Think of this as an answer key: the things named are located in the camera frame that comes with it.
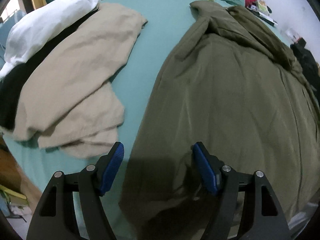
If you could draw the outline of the olive green large garment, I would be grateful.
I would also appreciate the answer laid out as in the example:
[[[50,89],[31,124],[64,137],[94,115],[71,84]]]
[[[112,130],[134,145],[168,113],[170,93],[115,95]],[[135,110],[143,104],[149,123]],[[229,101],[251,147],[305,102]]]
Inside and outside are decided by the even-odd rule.
[[[138,239],[199,239],[210,216],[191,147],[263,171],[287,220],[319,192],[319,106],[292,50],[241,6],[190,4],[196,22],[161,67],[120,208]]]

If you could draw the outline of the black clothing beside bed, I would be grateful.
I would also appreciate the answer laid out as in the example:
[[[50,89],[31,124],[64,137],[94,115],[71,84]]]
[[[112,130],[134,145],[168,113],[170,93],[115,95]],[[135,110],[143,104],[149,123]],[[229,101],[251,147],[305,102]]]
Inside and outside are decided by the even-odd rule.
[[[290,45],[295,57],[303,68],[303,75],[312,86],[312,91],[319,101],[319,74],[318,66],[311,51],[305,48],[306,41],[300,37],[295,43]]]

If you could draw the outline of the beige folded garment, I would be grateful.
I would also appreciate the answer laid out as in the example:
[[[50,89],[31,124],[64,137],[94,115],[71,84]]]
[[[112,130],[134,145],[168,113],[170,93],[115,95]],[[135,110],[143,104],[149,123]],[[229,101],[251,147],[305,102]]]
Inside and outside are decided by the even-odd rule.
[[[32,72],[20,93],[12,136],[37,139],[76,158],[107,153],[118,139],[124,106],[111,86],[146,24],[139,12],[101,3]]]

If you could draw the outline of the black garment on pile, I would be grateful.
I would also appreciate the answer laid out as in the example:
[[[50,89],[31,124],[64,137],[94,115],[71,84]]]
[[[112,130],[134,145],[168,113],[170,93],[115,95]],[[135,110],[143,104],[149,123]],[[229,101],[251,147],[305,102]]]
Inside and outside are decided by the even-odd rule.
[[[1,128],[12,130],[15,127],[15,116],[21,90],[34,70],[42,63],[49,53],[65,38],[74,33],[79,26],[95,14],[98,8],[93,9],[84,17],[61,31],[59,35],[48,41],[26,63],[17,65],[1,80]]]

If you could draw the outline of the white garment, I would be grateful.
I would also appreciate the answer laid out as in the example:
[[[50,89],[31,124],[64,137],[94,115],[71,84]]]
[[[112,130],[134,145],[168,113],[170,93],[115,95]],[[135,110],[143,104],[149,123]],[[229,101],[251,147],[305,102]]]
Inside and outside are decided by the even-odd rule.
[[[54,0],[19,20],[9,31],[1,79],[97,7],[101,0]]]

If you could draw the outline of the cluttered bedside items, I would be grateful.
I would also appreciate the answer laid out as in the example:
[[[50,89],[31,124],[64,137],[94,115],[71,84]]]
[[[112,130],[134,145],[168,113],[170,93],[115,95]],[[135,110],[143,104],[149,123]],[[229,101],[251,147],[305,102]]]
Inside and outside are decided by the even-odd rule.
[[[256,0],[249,2],[247,9],[255,16],[268,23],[272,27],[276,27],[278,23],[270,16],[272,13],[271,8],[264,0]]]

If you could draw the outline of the teal bed sheet mattress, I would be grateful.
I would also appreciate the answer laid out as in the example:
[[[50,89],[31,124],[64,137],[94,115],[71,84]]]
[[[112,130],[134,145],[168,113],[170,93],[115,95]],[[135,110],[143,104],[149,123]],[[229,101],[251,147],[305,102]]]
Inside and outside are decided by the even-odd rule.
[[[126,153],[103,207],[121,238],[133,239],[157,214],[172,218],[180,203],[186,205],[190,226],[170,230],[161,239],[196,236],[198,214],[207,214],[205,207],[192,211],[189,203],[199,183],[190,150],[197,141],[237,171],[263,170],[285,215],[294,211],[284,167],[289,139],[280,131],[284,118],[276,115],[281,83],[276,67],[246,64],[242,46],[229,40],[217,46],[209,28],[191,48],[204,64],[171,68],[161,85],[163,99],[151,98],[165,59],[198,17],[189,6],[192,1],[109,0],[148,19],[112,85],[125,107],[118,138]]]

